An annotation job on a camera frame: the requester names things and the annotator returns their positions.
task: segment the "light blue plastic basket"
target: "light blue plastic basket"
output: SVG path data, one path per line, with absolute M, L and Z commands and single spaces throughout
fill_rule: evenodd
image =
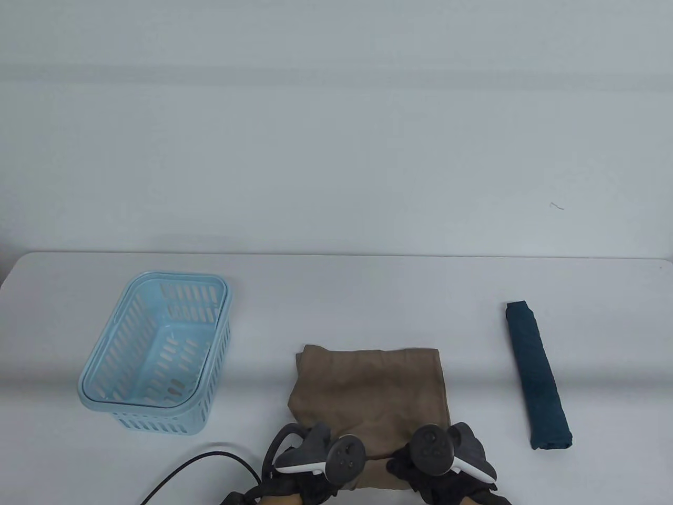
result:
M 231 301 L 229 286 L 216 275 L 136 277 L 79 377 L 81 402 L 130 430 L 199 432 L 229 345 Z

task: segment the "black glove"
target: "black glove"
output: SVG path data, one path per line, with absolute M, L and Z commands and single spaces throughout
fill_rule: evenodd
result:
M 232 491 L 220 505 L 246 505 L 246 501 L 242 493 Z
M 486 484 L 465 472 L 448 471 L 439 477 L 421 472 L 411 461 L 409 444 L 392 453 L 386 469 L 398 479 L 409 482 L 411 489 L 420 493 L 423 501 L 429 505 L 458 505 L 466 496 L 483 500 L 491 494 L 491 490 L 497 490 L 495 484 Z
M 290 496 L 298 494 L 304 505 L 320 505 L 330 496 L 336 496 L 339 487 L 327 481 L 321 473 L 279 473 L 273 471 L 271 478 L 245 493 L 246 505 L 252 505 L 263 496 Z

